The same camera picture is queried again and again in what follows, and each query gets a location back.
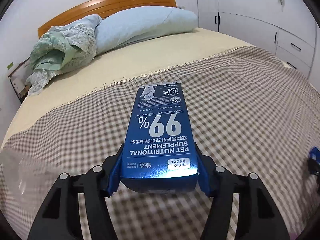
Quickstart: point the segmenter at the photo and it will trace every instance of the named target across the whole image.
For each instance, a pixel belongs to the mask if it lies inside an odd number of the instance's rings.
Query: product box
[[[136,192],[195,188],[197,154],[180,82],[138,87],[121,161],[121,181]]]

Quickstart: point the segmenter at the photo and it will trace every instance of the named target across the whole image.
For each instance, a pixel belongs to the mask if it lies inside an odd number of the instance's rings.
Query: drawer
[[[302,74],[304,74],[306,77],[308,77],[310,67],[307,64],[305,64],[304,62],[302,62],[295,55],[292,55],[290,52],[287,52],[285,49],[278,46],[277,51],[276,51],[276,57],[283,60],[290,67],[299,70]]]
[[[280,29],[278,46],[295,55],[308,66],[311,66],[315,49],[297,36]]]

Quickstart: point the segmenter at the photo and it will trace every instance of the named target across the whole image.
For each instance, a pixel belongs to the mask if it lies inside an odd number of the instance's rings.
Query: headboard
[[[79,4],[51,19],[38,29],[39,38],[46,33],[51,26],[63,26],[79,20],[90,14],[98,14],[102,19],[133,7],[161,5],[176,7],[175,0],[91,0]]]

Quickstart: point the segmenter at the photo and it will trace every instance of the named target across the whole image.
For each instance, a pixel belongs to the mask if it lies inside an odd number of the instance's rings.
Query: mattress
[[[320,145],[320,95],[272,54],[221,33],[196,29],[133,44],[58,77],[39,96],[26,98],[3,146],[65,172],[85,173],[124,141],[137,87],[176,80],[202,153],[233,173],[257,173],[288,231],[299,234],[320,203],[305,163],[309,149]],[[32,189],[33,198],[23,205],[1,166],[0,188],[0,209],[27,239],[50,185]],[[157,195],[122,184],[106,198],[119,239],[199,239],[211,202],[199,187]],[[235,196],[228,239],[235,236],[238,204]],[[79,206],[87,240],[83,196]]]

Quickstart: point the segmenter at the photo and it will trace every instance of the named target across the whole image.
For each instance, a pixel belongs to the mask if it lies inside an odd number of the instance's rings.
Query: brown and white checkered fabric
[[[5,147],[84,173],[117,152],[139,85],[180,80],[194,140],[231,172],[256,172],[289,232],[300,233],[318,206],[316,178],[306,159],[320,146],[320,95],[298,71],[260,48],[226,53],[118,82],[41,117]],[[199,239],[211,199],[187,194],[138,194],[121,185],[106,199],[119,239]],[[80,199],[84,239],[89,239]],[[0,176],[0,208],[26,239],[34,215],[24,211]],[[229,237],[235,235],[234,199]]]

